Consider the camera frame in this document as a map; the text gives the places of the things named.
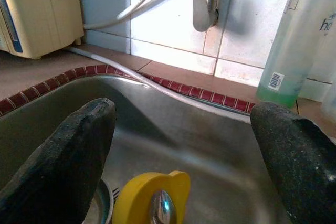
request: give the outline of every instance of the faucet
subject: faucet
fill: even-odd
[[[193,24],[197,31],[207,31],[218,21],[218,0],[193,0]]]

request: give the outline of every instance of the white cable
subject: white cable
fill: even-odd
[[[179,94],[179,93],[176,93],[170,89],[167,89],[163,86],[161,86],[160,84],[154,82],[154,81],[151,81],[150,79],[142,76],[141,74],[113,61],[113,60],[110,60],[110,59],[107,59],[103,56],[100,56],[100,55],[96,55],[96,54],[93,54],[91,52],[87,52],[85,50],[82,50],[82,49],[79,49],[79,48],[76,48],[76,47],[66,47],[64,48],[64,50],[67,50],[67,51],[70,51],[70,52],[74,52],[76,54],[79,54],[79,55],[83,55],[85,57],[88,57],[90,59],[94,59],[94,60],[97,60],[97,61],[100,61],[100,62],[103,62],[107,65],[110,65],[112,67],[115,67],[117,69],[119,69],[120,71],[128,74],[129,76],[133,77],[134,79],[144,83],[144,84],[147,84],[148,86],[156,89],[156,90],[159,90],[160,92],[178,100],[178,101],[181,101],[183,103],[186,103],[188,105],[191,105],[193,107],[196,107],[196,108],[199,108],[201,110],[204,110],[204,111],[207,111],[207,112],[210,112],[210,113],[214,113],[214,114],[217,114],[217,115],[220,115],[220,116],[224,116],[224,117],[230,117],[232,119],[235,119],[235,120],[238,120],[238,121],[243,121],[243,122],[246,122],[246,123],[250,123],[250,118],[249,116],[246,116],[246,115],[242,115],[242,114],[237,114],[237,113],[234,113],[234,112],[231,112],[231,111],[227,111],[227,110],[223,110],[223,109],[219,109],[219,108],[216,108],[214,106],[210,106],[210,105],[207,105],[207,104],[204,104],[204,103],[201,103],[201,102],[198,102],[196,100],[193,100],[193,99],[190,99],[182,94]]]
[[[113,26],[117,23],[122,22],[125,18],[130,16],[134,11],[142,5],[143,2],[146,0],[139,0],[138,2],[130,5],[127,7],[125,10],[123,10],[121,13],[119,13],[114,19],[111,19],[106,22],[100,22],[100,23],[94,23],[94,24],[84,24],[84,29],[99,29],[99,28],[104,28],[107,26]]]

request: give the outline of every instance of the barcode label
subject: barcode label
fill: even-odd
[[[270,89],[278,91],[280,89],[280,86],[281,86],[281,83],[284,77],[285,76],[283,74],[274,72],[272,75],[271,81],[269,82],[268,87]]]

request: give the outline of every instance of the countertop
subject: countertop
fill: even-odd
[[[112,59],[136,71],[211,90],[244,101],[258,102],[255,98],[256,87],[92,45],[82,45],[79,48]],[[0,51],[0,100],[69,69],[99,64],[102,63],[64,50],[45,55],[40,60],[14,57]],[[327,135],[336,137],[336,127],[322,115],[320,105],[318,102],[299,98],[297,107],[292,110],[314,121]]]

